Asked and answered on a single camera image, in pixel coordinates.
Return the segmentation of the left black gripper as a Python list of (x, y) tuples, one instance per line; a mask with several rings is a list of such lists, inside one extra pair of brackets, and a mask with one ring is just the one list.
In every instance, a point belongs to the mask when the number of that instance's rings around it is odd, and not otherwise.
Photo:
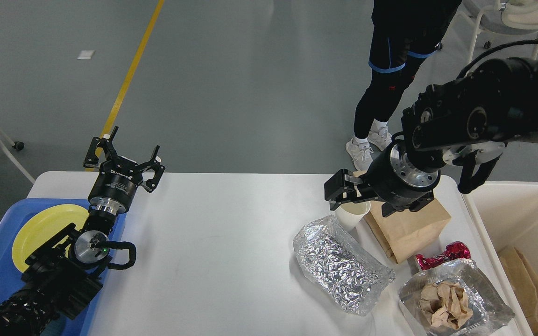
[[(130, 171), (132, 161), (119, 156), (113, 146), (117, 131), (118, 126), (115, 126), (111, 133), (92, 138), (83, 161), (84, 168), (99, 171), (87, 197), (90, 208), (104, 210), (113, 215), (130, 210), (137, 187), (143, 186), (148, 193), (152, 193), (166, 170), (158, 156), (160, 146), (157, 145), (150, 160), (136, 164), (133, 171)], [(145, 180), (142, 174), (148, 171), (154, 174), (152, 178)]]

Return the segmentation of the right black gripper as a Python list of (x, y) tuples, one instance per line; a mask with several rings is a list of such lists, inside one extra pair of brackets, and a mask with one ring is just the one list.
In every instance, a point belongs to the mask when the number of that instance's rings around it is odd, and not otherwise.
[(323, 185), (329, 210), (346, 203), (384, 202), (382, 217), (395, 212), (418, 212), (433, 202), (440, 171), (423, 171), (410, 161), (405, 143), (391, 143), (368, 170), (340, 169)]

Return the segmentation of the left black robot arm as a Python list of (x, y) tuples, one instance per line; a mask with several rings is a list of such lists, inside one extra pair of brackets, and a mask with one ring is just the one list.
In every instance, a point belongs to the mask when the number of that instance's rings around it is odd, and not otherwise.
[(24, 286), (0, 304), (0, 336), (38, 336), (53, 320), (75, 319), (103, 288), (106, 270), (135, 265), (132, 242), (114, 242), (111, 232), (119, 215), (127, 213), (137, 189), (152, 193), (165, 171), (155, 146), (151, 159), (138, 163), (117, 153), (118, 131), (94, 137), (83, 166), (98, 171), (88, 195), (88, 215), (82, 228), (68, 223), (25, 259)]

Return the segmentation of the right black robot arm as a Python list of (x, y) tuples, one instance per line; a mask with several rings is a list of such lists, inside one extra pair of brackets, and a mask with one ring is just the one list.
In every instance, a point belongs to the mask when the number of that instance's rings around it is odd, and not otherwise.
[(433, 190), (446, 165), (461, 166), (458, 190), (469, 194), (485, 183), (510, 142), (538, 143), (538, 60), (489, 59), (491, 48), (446, 84), (431, 84), (404, 109), (402, 131), (356, 177), (337, 171), (324, 184), (334, 211), (346, 203), (382, 202), (382, 215), (418, 212), (435, 199)]

